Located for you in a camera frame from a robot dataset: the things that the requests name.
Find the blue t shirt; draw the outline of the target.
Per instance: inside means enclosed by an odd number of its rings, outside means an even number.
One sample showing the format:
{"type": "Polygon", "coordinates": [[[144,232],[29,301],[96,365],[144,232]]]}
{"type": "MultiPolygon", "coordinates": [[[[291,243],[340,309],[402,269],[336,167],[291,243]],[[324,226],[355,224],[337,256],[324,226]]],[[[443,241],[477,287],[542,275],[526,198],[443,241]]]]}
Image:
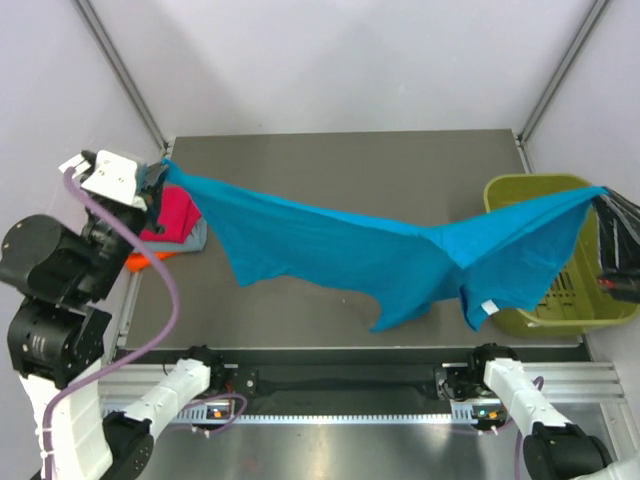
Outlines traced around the blue t shirt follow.
{"type": "Polygon", "coordinates": [[[531,310],[570,261],[602,187],[546,195],[440,226],[313,207],[168,166],[217,236],[242,286],[280,276],[360,292],[384,331],[458,299],[478,329],[504,309],[531,310]]]}

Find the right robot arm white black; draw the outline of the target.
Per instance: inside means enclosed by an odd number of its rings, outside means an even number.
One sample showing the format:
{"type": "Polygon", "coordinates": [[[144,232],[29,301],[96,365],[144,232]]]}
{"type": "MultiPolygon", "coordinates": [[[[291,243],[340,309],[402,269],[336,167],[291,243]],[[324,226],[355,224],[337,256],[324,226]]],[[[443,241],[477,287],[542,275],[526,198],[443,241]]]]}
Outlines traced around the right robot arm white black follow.
{"type": "MultiPolygon", "coordinates": [[[[598,219],[597,282],[613,299],[639,302],[639,206],[610,188],[593,200],[598,219]]],[[[637,479],[639,455],[613,461],[604,444],[559,413],[525,374],[515,352],[496,344],[472,350],[466,380],[476,394],[496,394],[518,427],[533,479],[637,479]]]]}

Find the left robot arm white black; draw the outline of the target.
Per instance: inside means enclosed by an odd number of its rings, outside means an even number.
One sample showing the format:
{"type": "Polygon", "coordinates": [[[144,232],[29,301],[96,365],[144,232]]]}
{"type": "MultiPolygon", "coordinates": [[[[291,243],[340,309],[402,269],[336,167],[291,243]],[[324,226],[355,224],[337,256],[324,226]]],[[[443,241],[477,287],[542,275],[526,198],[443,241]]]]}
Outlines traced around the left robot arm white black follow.
{"type": "Polygon", "coordinates": [[[85,206],[74,232],[35,214],[17,222],[1,243],[1,280],[23,297],[7,333],[14,371],[37,425],[43,479],[135,479],[155,442],[202,395],[224,391],[222,359],[204,346],[188,349],[174,369],[140,399],[104,414],[98,382],[116,371],[102,361],[110,315],[98,308],[145,228],[158,229],[167,169],[155,164],[119,170],[96,190],[104,173],[68,167],[63,179],[85,206]]]}

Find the red folded t shirt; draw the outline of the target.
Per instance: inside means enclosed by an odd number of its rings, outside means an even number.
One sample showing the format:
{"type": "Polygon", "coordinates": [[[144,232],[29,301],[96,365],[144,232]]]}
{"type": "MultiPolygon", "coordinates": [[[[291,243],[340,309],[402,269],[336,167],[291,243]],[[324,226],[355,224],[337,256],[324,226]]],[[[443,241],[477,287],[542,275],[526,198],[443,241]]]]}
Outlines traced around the red folded t shirt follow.
{"type": "Polygon", "coordinates": [[[184,243],[202,215],[191,196],[181,187],[169,186],[163,191],[158,224],[163,233],[145,229],[140,238],[145,242],[184,243]]]}

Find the olive green plastic basket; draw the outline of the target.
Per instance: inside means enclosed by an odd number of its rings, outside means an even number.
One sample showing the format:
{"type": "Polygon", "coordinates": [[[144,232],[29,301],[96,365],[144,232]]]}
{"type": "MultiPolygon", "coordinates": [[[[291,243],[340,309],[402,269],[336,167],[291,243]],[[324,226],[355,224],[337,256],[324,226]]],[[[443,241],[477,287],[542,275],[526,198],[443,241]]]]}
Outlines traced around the olive green plastic basket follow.
{"type": "MultiPolygon", "coordinates": [[[[589,185],[589,182],[570,174],[502,175],[492,179],[485,187],[485,210],[491,212],[589,185]]],[[[574,255],[535,309],[501,310],[493,315],[493,321],[505,333],[528,338],[579,336],[635,319],[639,314],[639,306],[617,301],[603,292],[597,282],[600,274],[597,220],[591,212],[580,232],[574,255]]]]}

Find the grey folded t shirt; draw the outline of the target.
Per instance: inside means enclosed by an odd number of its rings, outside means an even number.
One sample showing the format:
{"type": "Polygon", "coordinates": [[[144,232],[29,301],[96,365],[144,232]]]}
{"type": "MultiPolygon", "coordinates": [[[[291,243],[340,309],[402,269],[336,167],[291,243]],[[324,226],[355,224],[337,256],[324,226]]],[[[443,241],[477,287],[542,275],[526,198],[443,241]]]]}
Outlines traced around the grey folded t shirt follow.
{"type": "Polygon", "coordinates": [[[182,243],[145,241],[145,246],[155,253],[191,253],[202,251],[208,237],[208,225],[200,218],[182,243]]]}

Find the orange folded t shirt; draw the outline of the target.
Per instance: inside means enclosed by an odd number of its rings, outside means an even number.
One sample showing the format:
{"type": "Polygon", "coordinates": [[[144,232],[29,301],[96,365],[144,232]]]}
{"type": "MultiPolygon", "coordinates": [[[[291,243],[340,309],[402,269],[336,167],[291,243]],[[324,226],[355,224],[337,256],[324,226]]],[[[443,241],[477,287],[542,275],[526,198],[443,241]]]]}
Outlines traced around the orange folded t shirt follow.
{"type": "MultiPolygon", "coordinates": [[[[155,252],[154,256],[161,261],[175,257],[177,252],[155,252]]],[[[128,256],[125,266],[131,273],[140,272],[152,265],[151,260],[142,253],[132,253],[128,256]]]]}

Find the aluminium front rail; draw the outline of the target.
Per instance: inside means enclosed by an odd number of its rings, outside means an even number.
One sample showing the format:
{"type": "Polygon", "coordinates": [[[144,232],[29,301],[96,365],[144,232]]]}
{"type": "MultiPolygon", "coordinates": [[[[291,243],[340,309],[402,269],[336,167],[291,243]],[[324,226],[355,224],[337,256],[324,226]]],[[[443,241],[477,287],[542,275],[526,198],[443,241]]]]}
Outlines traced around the aluminium front rail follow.
{"type": "MultiPolygon", "coordinates": [[[[542,376],[543,394],[552,403],[621,402],[625,393],[612,363],[533,362],[523,370],[531,379],[542,376]]],[[[160,365],[128,365],[98,382],[102,398],[131,403],[166,377],[160,365]]]]}

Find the left aluminium frame post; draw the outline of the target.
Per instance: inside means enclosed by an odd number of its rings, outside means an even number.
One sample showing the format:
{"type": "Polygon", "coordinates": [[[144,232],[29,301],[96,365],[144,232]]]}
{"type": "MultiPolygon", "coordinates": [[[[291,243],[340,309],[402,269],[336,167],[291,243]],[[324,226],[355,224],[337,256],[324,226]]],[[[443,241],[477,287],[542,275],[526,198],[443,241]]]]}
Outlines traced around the left aluminium frame post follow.
{"type": "Polygon", "coordinates": [[[104,26],[95,6],[89,0],[72,0],[71,3],[86,24],[91,36],[96,41],[113,75],[124,90],[145,129],[154,143],[159,147],[160,151],[165,152],[169,147],[169,141],[161,131],[147,102],[144,100],[141,91],[122,59],[111,35],[104,26]]]}

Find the aluminium frame post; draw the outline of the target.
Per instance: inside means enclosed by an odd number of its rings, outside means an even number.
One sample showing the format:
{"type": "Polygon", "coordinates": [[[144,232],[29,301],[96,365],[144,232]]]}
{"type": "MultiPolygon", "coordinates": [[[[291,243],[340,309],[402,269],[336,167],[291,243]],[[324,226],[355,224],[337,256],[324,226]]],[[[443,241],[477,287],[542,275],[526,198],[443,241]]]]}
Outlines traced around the aluminium frame post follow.
{"type": "Polygon", "coordinates": [[[524,126],[516,135],[518,144],[522,148],[524,148],[532,138],[548,108],[568,78],[569,73],[586,48],[587,43],[611,4],[611,0],[595,0],[590,2],[586,14],[579,21],[578,27],[571,35],[568,45],[560,56],[557,65],[553,69],[533,109],[527,116],[524,126]]]}
{"type": "Polygon", "coordinates": [[[122,59],[111,35],[104,26],[95,6],[89,0],[72,0],[71,3],[86,24],[91,36],[96,41],[113,75],[124,90],[145,129],[154,143],[159,147],[160,151],[165,152],[169,147],[169,141],[161,131],[147,102],[144,100],[141,91],[122,59]]]}

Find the right aluminium frame post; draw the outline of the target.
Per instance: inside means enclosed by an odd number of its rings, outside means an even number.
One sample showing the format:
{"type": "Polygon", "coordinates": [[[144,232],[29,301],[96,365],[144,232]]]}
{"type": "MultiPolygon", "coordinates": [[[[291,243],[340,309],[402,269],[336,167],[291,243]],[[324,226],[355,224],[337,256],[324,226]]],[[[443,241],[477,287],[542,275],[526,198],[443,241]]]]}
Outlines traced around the right aluminium frame post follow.
{"type": "Polygon", "coordinates": [[[571,35],[568,45],[560,56],[557,65],[553,69],[533,109],[527,116],[524,126],[516,135],[518,144],[522,148],[524,148],[532,138],[548,108],[568,78],[569,73],[586,48],[587,43],[611,4],[611,0],[595,0],[590,2],[586,14],[579,21],[578,27],[571,35]]]}

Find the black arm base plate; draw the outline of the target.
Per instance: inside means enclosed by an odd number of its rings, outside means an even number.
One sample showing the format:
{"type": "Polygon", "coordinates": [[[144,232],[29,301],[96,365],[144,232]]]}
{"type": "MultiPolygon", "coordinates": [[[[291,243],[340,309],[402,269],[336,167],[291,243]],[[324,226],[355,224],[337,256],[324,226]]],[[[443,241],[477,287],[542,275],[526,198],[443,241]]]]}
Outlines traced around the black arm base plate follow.
{"type": "Polygon", "coordinates": [[[242,394],[246,413],[256,416],[441,413],[449,400],[469,400],[487,390],[468,378],[471,352],[452,370],[422,355],[409,362],[218,364],[212,386],[201,396],[242,394]]]}

